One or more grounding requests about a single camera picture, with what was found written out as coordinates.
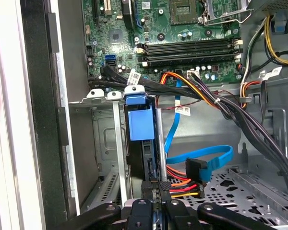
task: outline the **ventilation holes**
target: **ventilation holes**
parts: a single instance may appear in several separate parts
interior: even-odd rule
[[[288,9],[288,0],[278,0],[268,4],[263,11],[278,11]]]

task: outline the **metal bracket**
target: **metal bracket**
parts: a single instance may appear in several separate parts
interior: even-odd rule
[[[280,199],[277,200],[277,197],[279,197],[277,194],[261,184],[251,183],[249,180],[243,177],[243,174],[240,175],[235,173],[231,169],[229,169],[229,174],[237,182],[241,183],[243,186],[246,186],[249,191],[252,191],[256,197],[270,205],[271,209],[277,211],[283,218],[288,221],[288,209],[280,204]]]
[[[124,90],[125,95],[141,94],[141,93],[145,93],[145,88],[142,85],[129,85]]]
[[[103,98],[105,97],[105,92],[102,89],[91,90],[86,98]]]
[[[119,91],[112,91],[107,94],[107,98],[110,101],[116,101],[122,99],[122,94]]]
[[[213,0],[204,0],[204,6],[205,6],[204,21],[203,21],[204,25],[217,25],[217,24],[223,24],[223,23],[229,23],[229,22],[244,23],[252,15],[253,9],[247,9],[249,5],[248,0],[240,0],[238,1],[238,4],[240,5],[240,10],[233,11],[233,12],[225,12],[220,17],[215,17],[214,10],[213,10]],[[238,19],[231,19],[231,20],[223,21],[219,23],[211,23],[215,20],[226,19],[230,16],[239,15],[245,12],[249,12],[249,14],[242,21],[239,21]]]

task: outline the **blue plastic tab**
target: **blue plastic tab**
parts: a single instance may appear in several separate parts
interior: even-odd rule
[[[130,140],[155,139],[153,109],[128,112]]]
[[[146,104],[145,94],[134,94],[126,96],[126,105]]]
[[[234,157],[234,149],[229,145],[212,146],[205,149],[199,149],[193,152],[189,152],[177,157],[167,158],[167,164],[176,164],[185,161],[187,158],[198,158],[215,153],[222,153],[223,155],[215,157],[207,162],[207,169],[200,169],[200,178],[202,181],[210,181],[212,171],[223,167],[230,162]]]

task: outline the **sata port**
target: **sata port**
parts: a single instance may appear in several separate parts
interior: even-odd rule
[[[113,61],[113,60],[116,60],[116,55],[115,54],[105,55],[105,61]]]
[[[106,64],[108,64],[109,66],[115,66],[116,65],[116,60],[106,61]]]

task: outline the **yellow wire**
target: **yellow wire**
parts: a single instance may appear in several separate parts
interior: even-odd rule
[[[171,195],[172,198],[176,198],[176,197],[181,197],[181,196],[196,196],[198,195],[198,193],[185,193],[185,194],[181,194],[181,195]]]
[[[278,57],[276,54],[275,54],[275,51],[273,50],[273,47],[272,47],[272,44],[271,44],[271,37],[270,37],[270,16],[267,17],[267,20],[265,22],[265,25],[264,25],[264,36],[265,36],[265,40],[266,40],[266,43],[267,43],[267,47],[271,53],[271,55],[279,62],[283,63],[283,64],[287,64],[288,65],[288,60],[285,60],[285,59],[282,59],[280,57]]]

